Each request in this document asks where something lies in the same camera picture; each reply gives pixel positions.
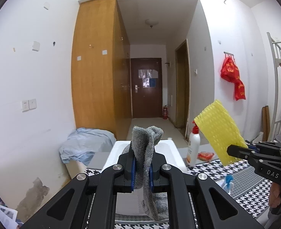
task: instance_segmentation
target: white lotion bottle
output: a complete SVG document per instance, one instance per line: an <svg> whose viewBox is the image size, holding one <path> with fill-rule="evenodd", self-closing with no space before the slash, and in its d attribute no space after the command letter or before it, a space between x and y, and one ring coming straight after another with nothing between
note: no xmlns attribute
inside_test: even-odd
<svg viewBox="0 0 281 229"><path fill-rule="evenodd" d="M196 165L197 156L200 148L199 127L196 125L194 121L193 123L195 124L195 126L193 127L189 135L187 157L186 157L186 162L191 167L194 167Z"/></svg>

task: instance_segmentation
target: door handle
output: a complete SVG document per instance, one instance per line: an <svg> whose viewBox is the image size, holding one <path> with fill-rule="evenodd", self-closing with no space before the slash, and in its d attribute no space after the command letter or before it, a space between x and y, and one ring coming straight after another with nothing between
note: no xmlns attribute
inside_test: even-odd
<svg viewBox="0 0 281 229"><path fill-rule="evenodd" d="M137 87L137 85L135 85L135 93L138 92L139 87Z"/></svg>

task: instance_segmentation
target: door frame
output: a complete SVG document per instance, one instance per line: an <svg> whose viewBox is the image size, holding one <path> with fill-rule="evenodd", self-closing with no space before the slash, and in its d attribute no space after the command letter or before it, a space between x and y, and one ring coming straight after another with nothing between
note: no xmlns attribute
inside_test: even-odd
<svg viewBox="0 0 281 229"><path fill-rule="evenodd" d="M178 60L177 60L177 51L186 44L187 52L187 62L188 62L188 71L189 71L189 96L188 96L188 113L187 113L187 122L184 139L187 138L188 124L189 124L189 115L190 115L190 59L189 59L189 48L188 48L188 39L185 39L176 49L175 49L175 59L176 59L176 124L177 124L177 115L178 115Z"/></svg>
<svg viewBox="0 0 281 229"><path fill-rule="evenodd" d="M162 82L162 87L161 87L161 97L162 97L162 103L161 103L161 113L163 112L163 77L162 77L162 67L163 67L163 59L162 58L131 58L130 56L130 89L131 89L131 110L132 110L132 119L134 119L134 115L133 115L133 87L132 87L132 59L143 59L143 60L147 60L147 59L160 59L161 60L161 82Z"/></svg>

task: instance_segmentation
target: human hand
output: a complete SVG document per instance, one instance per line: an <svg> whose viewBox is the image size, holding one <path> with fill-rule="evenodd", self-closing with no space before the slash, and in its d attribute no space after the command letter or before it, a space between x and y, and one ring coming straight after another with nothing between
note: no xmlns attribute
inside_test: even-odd
<svg viewBox="0 0 281 229"><path fill-rule="evenodd" d="M277 183L272 183L269 194L269 206L276 208L281 203L280 198L281 186Z"/></svg>

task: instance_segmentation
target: light blue cloth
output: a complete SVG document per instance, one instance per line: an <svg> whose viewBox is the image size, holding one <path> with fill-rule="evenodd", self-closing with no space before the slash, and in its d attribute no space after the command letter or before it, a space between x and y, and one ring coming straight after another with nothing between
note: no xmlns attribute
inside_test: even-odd
<svg viewBox="0 0 281 229"><path fill-rule="evenodd" d="M109 131L81 127L60 147L61 159L65 164L72 159L87 166L95 152L111 152L115 142L114 134Z"/></svg>

